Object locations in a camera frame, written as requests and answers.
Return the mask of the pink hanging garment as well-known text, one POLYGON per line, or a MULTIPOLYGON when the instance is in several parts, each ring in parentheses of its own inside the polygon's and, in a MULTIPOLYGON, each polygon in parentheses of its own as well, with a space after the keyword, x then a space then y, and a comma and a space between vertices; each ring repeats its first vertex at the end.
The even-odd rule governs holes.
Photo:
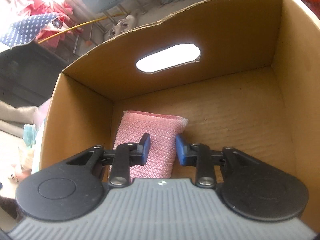
POLYGON ((49 47, 57 48, 68 34, 73 34, 73 31, 68 31, 53 37, 54 34, 76 25, 76 21, 73 18, 73 7, 67 0, 13 0, 11 5, 19 16, 58 14, 58 18, 44 27, 36 37, 38 41, 49 38, 44 43, 49 47))

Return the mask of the brown cardboard box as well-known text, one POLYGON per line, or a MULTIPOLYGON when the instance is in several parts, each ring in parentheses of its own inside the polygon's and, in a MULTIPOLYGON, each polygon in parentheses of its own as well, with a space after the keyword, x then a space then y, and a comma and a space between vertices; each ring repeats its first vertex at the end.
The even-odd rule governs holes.
POLYGON ((205 0, 96 46, 59 75, 40 167, 112 146, 128 110, 297 176, 319 230, 319 18, 301 0, 205 0))

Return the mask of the blue white-dotted cloth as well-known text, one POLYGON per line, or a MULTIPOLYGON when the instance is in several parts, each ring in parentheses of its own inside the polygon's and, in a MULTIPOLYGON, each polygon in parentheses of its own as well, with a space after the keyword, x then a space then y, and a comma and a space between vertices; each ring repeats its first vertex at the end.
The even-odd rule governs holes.
POLYGON ((58 13, 19 16, 1 26, 1 46, 9 48, 32 42, 42 29, 58 18, 58 13))

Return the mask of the yellow rod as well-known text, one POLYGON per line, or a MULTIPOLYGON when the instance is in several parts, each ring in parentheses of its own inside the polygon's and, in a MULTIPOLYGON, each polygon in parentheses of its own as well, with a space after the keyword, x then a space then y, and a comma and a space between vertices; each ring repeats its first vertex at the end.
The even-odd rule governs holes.
POLYGON ((46 41, 48 41, 48 40, 51 40, 52 38, 55 38, 55 37, 57 37, 57 36, 60 36, 60 35, 62 35, 62 34, 65 34, 65 33, 69 32, 69 31, 75 30, 75 29, 77 29, 77 28, 83 27, 83 26, 85 26, 85 25, 88 25, 88 24, 91 24, 91 23, 100 22, 100 21, 103 21, 103 20, 110 20, 111 18, 119 17, 119 16, 123 16, 123 15, 124 15, 123 12, 119 12, 119 13, 116 13, 116 14, 111 15, 111 16, 104 16, 104 17, 97 18, 97 19, 94 19, 94 20, 91 20, 91 21, 88 21, 88 22, 81 23, 81 24, 79 24, 79 25, 75 25, 75 26, 73 26, 73 27, 71 27, 71 28, 68 28, 68 29, 66 29, 66 30, 63 30, 63 31, 61 31, 61 32, 59 32, 59 33, 55 33, 54 35, 52 35, 52 36, 50 36, 50 37, 44 38, 44 39, 42 39, 42 40, 39 40, 39 41, 38 41, 38 44, 41 44, 41 43, 46 42, 46 41))

